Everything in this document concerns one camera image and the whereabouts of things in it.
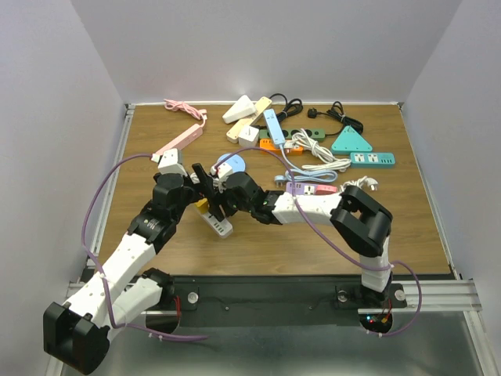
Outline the yellow cube socket adapter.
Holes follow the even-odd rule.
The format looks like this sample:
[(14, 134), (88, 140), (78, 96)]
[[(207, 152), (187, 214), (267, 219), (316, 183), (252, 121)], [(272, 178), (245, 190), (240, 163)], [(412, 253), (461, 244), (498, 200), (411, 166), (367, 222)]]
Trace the yellow cube socket adapter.
[(209, 203), (207, 198), (203, 198), (198, 200), (195, 203), (195, 207), (198, 210), (198, 212), (203, 215), (209, 211)]

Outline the white usb power strip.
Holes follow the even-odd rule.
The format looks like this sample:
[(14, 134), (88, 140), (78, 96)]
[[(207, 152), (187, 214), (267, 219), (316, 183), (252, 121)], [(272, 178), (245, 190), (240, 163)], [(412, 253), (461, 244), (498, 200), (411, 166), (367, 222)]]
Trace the white usb power strip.
[(228, 219), (218, 221), (216, 217), (211, 215), (209, 212), (203, 213), (200, 216), (220, 238), (225, 239), (232, 234), (233, 226)]

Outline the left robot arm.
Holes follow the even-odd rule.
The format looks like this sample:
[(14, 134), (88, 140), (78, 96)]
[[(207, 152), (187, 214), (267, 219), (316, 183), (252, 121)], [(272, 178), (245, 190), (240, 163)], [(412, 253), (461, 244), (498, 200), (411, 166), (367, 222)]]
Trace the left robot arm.
[(43, 314), (43, 348), (82, 374), (104, 360), (116, 333), (143, 309), (173, 303), (174, 289), (160, 271), (134, 275), (174, 236), (187, 206), (199, 195), (186, 173), (156, 174), (151, 200), (134, 217), (102, 269), (63, 304), (52, 303)]

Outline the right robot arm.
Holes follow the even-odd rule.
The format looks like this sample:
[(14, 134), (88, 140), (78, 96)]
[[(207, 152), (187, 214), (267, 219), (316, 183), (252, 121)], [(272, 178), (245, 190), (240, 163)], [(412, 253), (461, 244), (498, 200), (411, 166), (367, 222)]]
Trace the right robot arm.
[(207, 200), (208, 211), (219, 222), (236, 212), (246, 212), (265, 225), (306, 223), (325, 242), (318, 226), (333, 226), (344, 242), (359, 255), (362, 270), (360, 296), (370, 306), (388, 297), (392, 266), (388, 260), (392, 214), (361, 188), (350, 185), (341, 193), (324, 196), (263, 190), (246, 172), (212, 168), (204, 171), (193, 164), (192, 179)]

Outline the round light blue socket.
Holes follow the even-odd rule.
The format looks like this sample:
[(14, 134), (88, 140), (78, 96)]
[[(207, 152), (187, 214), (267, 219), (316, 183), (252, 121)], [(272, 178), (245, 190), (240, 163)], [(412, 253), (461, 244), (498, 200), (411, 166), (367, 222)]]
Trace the round light blue socket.
[(234, 155), (229, 157), (229, 154), (223, 154), (219, 157), (216, 164), (218, 165), (218, 170), (224, 172), (245, 172), (246, 163), (240, 155)]

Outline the orange power strip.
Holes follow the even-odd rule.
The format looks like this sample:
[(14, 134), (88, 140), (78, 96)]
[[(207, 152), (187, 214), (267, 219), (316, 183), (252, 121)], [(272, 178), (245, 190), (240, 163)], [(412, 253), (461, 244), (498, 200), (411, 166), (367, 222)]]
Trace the orange power strip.
[[(262, 149), (269, 150), (275, 154), (281, 154), (280, 147), (276, 146), (271, 139), (260, 139), (259, 146)], [(285, 154), (290, 155), (301, 155), (303, 154), (303, 147), (293, 143), (291, 140), (287, 140), (283, 144), (283, 149)]]

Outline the white cube socket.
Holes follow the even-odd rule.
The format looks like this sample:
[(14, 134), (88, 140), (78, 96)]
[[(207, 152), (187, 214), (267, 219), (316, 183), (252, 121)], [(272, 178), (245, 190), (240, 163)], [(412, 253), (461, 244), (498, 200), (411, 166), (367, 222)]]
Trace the white cube socket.
[(238, 144), (241, 147), (257, 146), (259, 140), (259, 129), (251, 125), (244, 125), (238, 135)]

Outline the purple pink power strip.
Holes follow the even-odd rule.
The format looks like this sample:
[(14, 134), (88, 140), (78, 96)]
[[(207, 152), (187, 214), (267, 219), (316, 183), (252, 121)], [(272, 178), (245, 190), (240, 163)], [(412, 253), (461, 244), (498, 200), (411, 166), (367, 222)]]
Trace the purple pink power strip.
[(286, 184), (286, 192), (295, 193), (296, 195), (330, 195), (337, 193), (335, 186), (326, 184), (314, 183), (295, 183), (288, 182)]

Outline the light blue power strip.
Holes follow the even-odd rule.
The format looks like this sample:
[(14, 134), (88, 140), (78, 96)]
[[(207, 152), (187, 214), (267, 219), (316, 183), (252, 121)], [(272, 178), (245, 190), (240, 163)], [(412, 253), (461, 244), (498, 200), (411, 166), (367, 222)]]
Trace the light blue power strip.
[(270, 139), (273, 141), (274, 146), (279, 149), (283, 148), (286, 139), (283, 135), (283, 130), (278, 122), (275, 111), (273, 109), (267, 109), (263, 112), (263, 116), (265, 118), (268, 134)]

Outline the white triangular power strip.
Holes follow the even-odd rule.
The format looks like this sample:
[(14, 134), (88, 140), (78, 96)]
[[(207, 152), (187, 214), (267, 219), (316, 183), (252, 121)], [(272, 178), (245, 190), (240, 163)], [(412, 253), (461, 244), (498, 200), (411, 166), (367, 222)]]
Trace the white triangular power strip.
[(226, 124), (251, 116), (256, 111), (255, 105), (247, 95), (242, 95), (223, 115)]

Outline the beige wooden power strip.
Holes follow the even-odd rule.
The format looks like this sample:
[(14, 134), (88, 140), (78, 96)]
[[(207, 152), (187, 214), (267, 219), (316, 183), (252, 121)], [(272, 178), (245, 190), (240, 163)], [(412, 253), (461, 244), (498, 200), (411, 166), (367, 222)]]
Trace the beige wooden power strip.
[(238, 143), (238, 136), (245, 125), (252, 126), (254, 125), (259, 118), (262, 116), (263, 112), (270, 108), (272, 105), (272, 101), (268, 97), (261, 97), (256, 104), (254, 105), (256, 108), (256, 112), (247, 117), (243, 117), (239, 119), (226, 133), (226, 138), (231, 143)]

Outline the teal triangular power strip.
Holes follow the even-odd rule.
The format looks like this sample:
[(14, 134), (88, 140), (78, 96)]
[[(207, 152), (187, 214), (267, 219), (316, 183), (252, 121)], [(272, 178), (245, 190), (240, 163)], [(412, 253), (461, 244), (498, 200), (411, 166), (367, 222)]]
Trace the teal triangular power strip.
[(330, 150), (336, 155), (349, 155), (358, 152), (369, 153), (373, 147), (351, 126), (347, 126), (334, 140)]

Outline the teal long power strip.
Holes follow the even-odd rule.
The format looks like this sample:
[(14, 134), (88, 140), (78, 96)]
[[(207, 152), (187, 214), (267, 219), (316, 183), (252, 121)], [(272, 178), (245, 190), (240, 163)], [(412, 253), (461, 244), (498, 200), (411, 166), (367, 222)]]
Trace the teal long power strip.
[(350, 153), (349, 159), (353, 168), (393, 168), (393, 153)]

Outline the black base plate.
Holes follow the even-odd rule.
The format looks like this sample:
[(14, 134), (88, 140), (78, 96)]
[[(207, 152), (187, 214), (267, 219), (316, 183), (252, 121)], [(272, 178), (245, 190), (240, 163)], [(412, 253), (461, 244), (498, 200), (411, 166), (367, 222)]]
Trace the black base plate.
[(359, 326), (405, 308), (403, 286), (369, 291), (356, 275), (175, 276), (160, 301), (143, 312), (146, 326), (285, 327)]

